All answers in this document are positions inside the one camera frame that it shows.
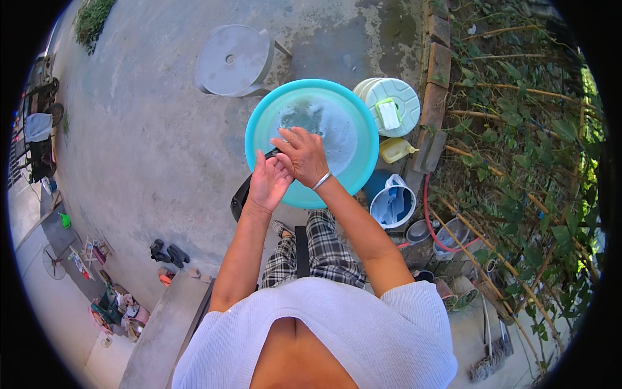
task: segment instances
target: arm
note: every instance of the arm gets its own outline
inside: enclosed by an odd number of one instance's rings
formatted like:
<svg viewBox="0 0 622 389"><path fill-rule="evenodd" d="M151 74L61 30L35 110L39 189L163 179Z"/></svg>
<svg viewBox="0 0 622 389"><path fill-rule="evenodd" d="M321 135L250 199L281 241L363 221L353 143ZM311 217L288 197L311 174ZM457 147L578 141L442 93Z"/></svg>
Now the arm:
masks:
<svg viewBox="0 0 622 389"><path fill-rule="evenodd" d="M256 153L248 199L218 272L208 312L225 312L255 291L272 211L293 180L279 160Z"/></svg>
<svg viewBox="0 0 622 389"><path fill-rule="evenodd" d="M292 131L279 129L279 133L288 143L272 139L272 144L283 152L276 158L303 185L312 188L328 172L321 137L300 127L293 127ZM377 297L397 286L414 282L393 241L336 178L329 177L316 193L345 230Z"/></svg>

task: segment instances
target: turquoise plastic basin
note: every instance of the turquoise plastic basin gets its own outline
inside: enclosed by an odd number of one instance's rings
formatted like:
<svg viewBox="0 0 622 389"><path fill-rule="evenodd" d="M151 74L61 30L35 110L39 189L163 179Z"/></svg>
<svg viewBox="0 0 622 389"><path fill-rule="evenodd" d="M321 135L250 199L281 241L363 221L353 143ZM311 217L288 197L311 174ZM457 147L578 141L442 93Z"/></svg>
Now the turquoise plastic basin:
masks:
<svg viewBox="0 0 622 389"><path fill-rule="evenodd" d="M259 102L246 125L244 136L244 151L249 168L253 171L254 150L260 149L263 153L267 153L274 148L270 144L270 138L277 136L278 124L275 125L275 123L278 122L280 115L282 116L283 109L296 104L296 101L305 99L329 101L330 106L338 107L339 112L343 113L341 116L347 116L347 122L353 126L352 131L356 134L355 151L349 163L343 164L345 165L343 171L335 177L348 193L351 195L357 193L376 167L379 146L378 130L369 109L360 98L351 90L327 80L311 78L292 81L271 91ZM342 151L344 155L348 155L347 157L351 154L351 149ZM290 185L282 201L292 207L305 209L326 207L314 191L297 180Z"/></svg>

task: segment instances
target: gray plastic stool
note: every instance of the gray plastic stool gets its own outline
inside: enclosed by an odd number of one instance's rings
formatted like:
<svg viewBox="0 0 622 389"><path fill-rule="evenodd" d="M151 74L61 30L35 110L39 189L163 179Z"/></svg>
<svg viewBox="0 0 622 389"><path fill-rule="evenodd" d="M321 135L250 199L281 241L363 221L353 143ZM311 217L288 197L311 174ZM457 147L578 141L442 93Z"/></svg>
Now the gray plastic stool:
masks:
<svg viewBox="0 0 622 389"><path fill-rule="evenodd" d="M270 71L274 48L291 57L280 43L241 24L212 30L197 61L197 88L225 97L264 96L262 82Z"/></svg>

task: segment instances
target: soap bar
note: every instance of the soap bar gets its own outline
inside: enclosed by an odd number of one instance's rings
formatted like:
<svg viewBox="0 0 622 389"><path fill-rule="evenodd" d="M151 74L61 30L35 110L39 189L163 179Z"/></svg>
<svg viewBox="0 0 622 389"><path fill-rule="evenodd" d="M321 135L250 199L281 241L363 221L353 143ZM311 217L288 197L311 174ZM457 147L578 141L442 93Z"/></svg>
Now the soap bar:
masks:
<svg viewBox="0 0 622 389"><path fill-rule="evenodd" d="M394 129L400 126L397 108L393 101L378 105L378 111L385 129Z"/></svg>

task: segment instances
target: person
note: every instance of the person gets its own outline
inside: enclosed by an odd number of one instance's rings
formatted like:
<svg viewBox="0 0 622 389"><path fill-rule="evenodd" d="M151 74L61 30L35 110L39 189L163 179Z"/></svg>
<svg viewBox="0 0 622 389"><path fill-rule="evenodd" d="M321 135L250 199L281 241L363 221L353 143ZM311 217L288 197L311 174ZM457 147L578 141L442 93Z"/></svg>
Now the person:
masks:
<svg viewBox="0 0 622 389"><path fill-rule="evenodd" d="M454 378L449 319L435 284L415 282L392 240L330 175L320 136L281 128L256 152L248 199L208 313L173 388L444 388ZM295 179L327 209L309 211L311 276L296 276L296 236L272 212ZM335 235L342 225L359 264ZM268 227L281 237L256 289Z"/></svg>

